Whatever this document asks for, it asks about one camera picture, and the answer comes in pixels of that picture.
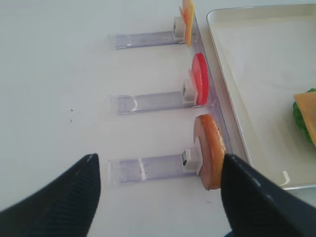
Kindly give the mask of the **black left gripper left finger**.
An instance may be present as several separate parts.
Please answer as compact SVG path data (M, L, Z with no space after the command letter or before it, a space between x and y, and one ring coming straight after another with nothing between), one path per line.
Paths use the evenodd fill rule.
M101 194L99 157L81 158L51 183L1 211L2 237L85 237Z

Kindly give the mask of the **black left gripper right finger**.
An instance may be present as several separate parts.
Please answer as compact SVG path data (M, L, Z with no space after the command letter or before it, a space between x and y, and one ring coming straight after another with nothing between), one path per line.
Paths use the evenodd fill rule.
M281 189L239 157L226 154L221 199L229 237L314 237L316 209Z

